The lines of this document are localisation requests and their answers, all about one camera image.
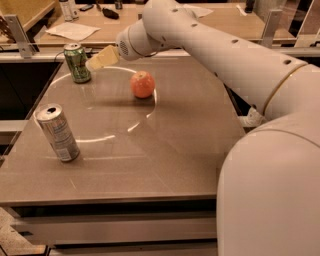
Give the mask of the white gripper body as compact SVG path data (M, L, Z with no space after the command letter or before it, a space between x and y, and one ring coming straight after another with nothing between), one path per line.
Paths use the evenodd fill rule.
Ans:
M119 54L126 60L136 60L150 53L150 42L142 20L128 26L116 37Z

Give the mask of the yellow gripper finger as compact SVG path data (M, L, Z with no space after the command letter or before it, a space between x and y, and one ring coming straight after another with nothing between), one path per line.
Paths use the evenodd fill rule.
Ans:
M85 65L89 71L102 69L106 66L116 64L120 59L118 50L115 46L109 45L95 54L92 58L86 61Z

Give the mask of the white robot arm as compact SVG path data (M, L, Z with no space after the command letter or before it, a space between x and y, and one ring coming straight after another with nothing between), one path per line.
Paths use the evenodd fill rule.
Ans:
M256 106L266 123L239 140L217 191L219 256L320 256L320 70L148 0L116 38L126 60L180 47Z

